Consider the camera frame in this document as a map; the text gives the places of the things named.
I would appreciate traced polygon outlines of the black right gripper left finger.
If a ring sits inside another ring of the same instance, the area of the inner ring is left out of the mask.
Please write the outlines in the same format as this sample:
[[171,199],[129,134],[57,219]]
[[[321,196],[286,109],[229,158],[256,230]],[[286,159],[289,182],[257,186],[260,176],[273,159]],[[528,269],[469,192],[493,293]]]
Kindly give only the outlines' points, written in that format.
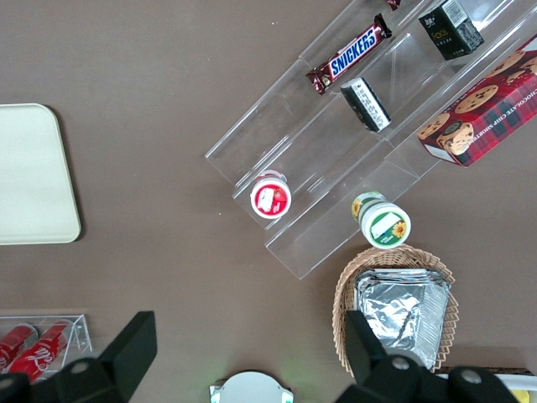
[[140,311],[98,358],[78,359],[39,383],[1,376],[2,402],[128,402],[158,352],[155,314]]

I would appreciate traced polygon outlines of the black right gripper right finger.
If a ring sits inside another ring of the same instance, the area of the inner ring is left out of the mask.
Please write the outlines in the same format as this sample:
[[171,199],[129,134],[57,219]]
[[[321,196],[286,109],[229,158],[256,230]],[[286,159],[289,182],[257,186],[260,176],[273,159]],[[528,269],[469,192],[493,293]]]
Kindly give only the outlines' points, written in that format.
[[515,402],[517,399],[490,371],[461,366],[447,377],[432,374],[413,359],[389,355],[359,311],[347,311],[346,352],[355,383],[339,402]]

